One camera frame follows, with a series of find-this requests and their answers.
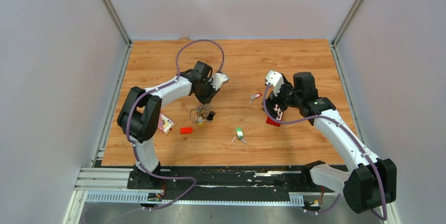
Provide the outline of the metal keyring with keys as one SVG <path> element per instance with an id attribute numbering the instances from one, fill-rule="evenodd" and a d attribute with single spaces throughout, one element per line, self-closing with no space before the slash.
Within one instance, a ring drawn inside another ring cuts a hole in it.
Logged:
<path id="1" fill-rule="evenodd" d="M 213 110 L 211 104 L 202 104 L 194 107 L 189 112 L 189 119 L 199 126 L 202 126 L 205 122 L 211 123 L 214 120 L 216 112 Z"/>

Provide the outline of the key with green tag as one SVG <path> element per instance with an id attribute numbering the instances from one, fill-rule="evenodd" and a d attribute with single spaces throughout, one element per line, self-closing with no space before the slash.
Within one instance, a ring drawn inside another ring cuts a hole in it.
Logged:
<path id="1" fill-rule="evenodd" d="M 244 143 L 245 145 L 248 145 L 248 143 L 244 140 L 244 133 L 241 129 L 241 127 L 236 128 L 236 136 L 232 139 L 231 142 L 234 142 L 236 139 Z"/>

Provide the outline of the red rectangular block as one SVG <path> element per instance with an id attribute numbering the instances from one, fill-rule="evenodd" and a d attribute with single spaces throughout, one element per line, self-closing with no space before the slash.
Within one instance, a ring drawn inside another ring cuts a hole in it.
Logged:
<path id="1" fill-rule="evenodd" d="M 180 134 L 192 134 L 193 128 L 192 127 L 181 127 Z"/>

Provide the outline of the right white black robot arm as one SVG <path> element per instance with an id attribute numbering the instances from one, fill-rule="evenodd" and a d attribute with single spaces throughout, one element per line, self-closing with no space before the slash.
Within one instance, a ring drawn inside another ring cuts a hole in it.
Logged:
<path id="1" fill-rule="evenodd" d="M 323 161 L 314 161 L 303 167 L 300 183 L 303 189 L 314 191 L 322 186 L 344 197 L 355 213 L 374 212 L 382 208 L 381 219 L 387 217 L 387 204 L 397 198 L 397 167 L 391 159 L 382 159 L 362 143 L 341 118 L 335 105 L 319 96 L 315 78 L 310 72 L 293 75 L 293 81 L 271 70 L 265 85 L 272 88 L 263 101 L 268 118 L 278 124 L 277 111 L 296 108 L 333 145 L 345 163 L 347 171 L 331 167 Z"/>

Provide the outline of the key with red tag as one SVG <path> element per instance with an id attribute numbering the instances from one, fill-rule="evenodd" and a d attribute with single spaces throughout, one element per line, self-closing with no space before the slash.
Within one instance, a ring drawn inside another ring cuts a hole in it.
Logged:
<path id="1" fill-rule="evenodd" d="M 251 94 L 249 103 L 252 104 L 255 99 L 257 99 L 257 98 L 259 98 L 261 96 L 262 96 L 262 93 Z"/>

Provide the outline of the pink picture card block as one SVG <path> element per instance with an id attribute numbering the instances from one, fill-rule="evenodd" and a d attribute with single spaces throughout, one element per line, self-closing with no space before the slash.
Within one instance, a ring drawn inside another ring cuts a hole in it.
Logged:
<path id="1" fill-rule="evenodd" d="M 158 129 L 164 133 L 165 135 L 169 134 L 170 131 L 175 127 L 176 123 L 165 116 L 163 113 L 160 113 L 159 121 L 158 121 Z"/>

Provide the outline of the red white grid block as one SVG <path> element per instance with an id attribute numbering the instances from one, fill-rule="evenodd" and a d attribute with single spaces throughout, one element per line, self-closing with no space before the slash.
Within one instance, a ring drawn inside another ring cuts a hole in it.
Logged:
<path id="1" fill-rule="evenodd" d="M 266 124 L 280 127 L 281 123 L 279 122 L 282 121 L 283 118 L 283 110 L 280 108 L 280 106 L 278 104 L 269 106 L 267 107 L 267 111 L 269 115 L 274 118 L 274 120 L 272 120 L 269 116 L 267 116 Z"/>

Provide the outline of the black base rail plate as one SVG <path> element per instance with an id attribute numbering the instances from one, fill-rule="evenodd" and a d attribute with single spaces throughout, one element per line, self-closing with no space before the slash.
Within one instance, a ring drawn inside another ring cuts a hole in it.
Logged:
<path id="1" fill-rule="evenodd" d="M 306 182 L 302 169 L 300 165 L 161 166 L 160 175 L 166 180 L 151 189 L 160 189 L 165 193 L 164 199 L 169 200 L 183 192 L 185 195 L 181 199 L 188 200 L 287 200 L 289 193 L 296 192 L 311 201 L 322 195 L 334 195 L 326 187 Z M 140 189 L 128 185 L 130 173 L 127 188 Z"/>

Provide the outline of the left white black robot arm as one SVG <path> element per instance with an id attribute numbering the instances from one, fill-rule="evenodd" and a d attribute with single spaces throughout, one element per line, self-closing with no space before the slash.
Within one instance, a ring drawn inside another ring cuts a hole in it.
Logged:
<path id="1" fill-rule="evenodd" d="M 166 180 L 160 174 L 160 162 L 156 156 L 154 135 L 158 129 L 161 109 L 180 98 L 195 95 L 207 105 L 229 80 L 221 71 L 213 72 L 204 62 L 196 62 L 194 68 L 151 88 L 132 87 L 117 118 L 136 158 L 128 185 L 140 189 L 157 188 Z"/>

